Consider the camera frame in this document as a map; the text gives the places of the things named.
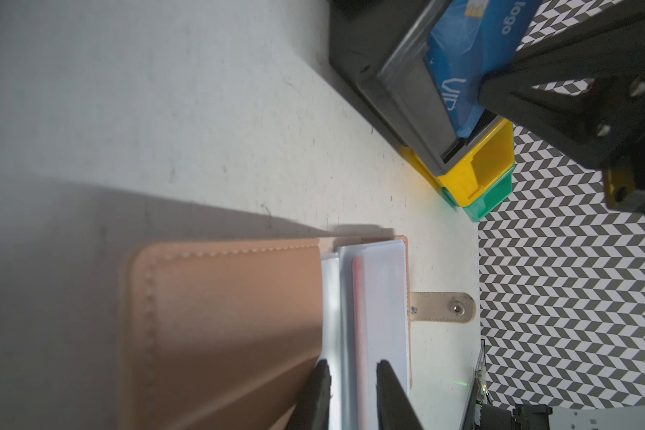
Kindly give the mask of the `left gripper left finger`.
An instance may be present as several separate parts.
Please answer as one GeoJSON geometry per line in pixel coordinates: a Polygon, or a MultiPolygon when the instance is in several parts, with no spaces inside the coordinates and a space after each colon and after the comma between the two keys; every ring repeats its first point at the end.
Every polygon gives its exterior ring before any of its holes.
{"type": "Polygon", "coordinates": [[[286,430],[327,430],[331,400],[331,373],[326,359],[315,365],[300,392],[286,430]]]}

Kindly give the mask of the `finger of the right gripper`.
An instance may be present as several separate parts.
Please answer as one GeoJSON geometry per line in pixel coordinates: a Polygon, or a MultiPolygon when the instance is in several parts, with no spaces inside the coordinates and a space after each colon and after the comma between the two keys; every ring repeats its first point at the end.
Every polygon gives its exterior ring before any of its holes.
{"type": "Polygon", "coordinates": [[[486,109],[603,174],[605,203],[645,216],[645,1],[623,1],[488,73],[486,109]]]}

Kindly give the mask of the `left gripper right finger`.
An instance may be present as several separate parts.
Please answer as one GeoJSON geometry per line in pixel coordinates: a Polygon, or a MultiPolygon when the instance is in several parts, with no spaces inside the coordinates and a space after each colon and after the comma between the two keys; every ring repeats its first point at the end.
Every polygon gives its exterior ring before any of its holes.
{"type": "Polygon", "coordinates": [[[379,429],[423,430],[423,426],[389,361],[382,360],[377,364],[376,379],[379,429]]]}

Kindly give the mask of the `blue credit card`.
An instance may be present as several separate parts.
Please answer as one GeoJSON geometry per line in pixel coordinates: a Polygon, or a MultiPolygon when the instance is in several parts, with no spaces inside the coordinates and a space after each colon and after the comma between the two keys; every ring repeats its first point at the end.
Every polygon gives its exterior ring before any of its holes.
{"type": "Polygon", "coordinates": [[[484,113],[483,77],[507,66],[541,5],[540,0],[456,0],[431,30],[424,61],[459,138],[468,138],[484,113]]]}

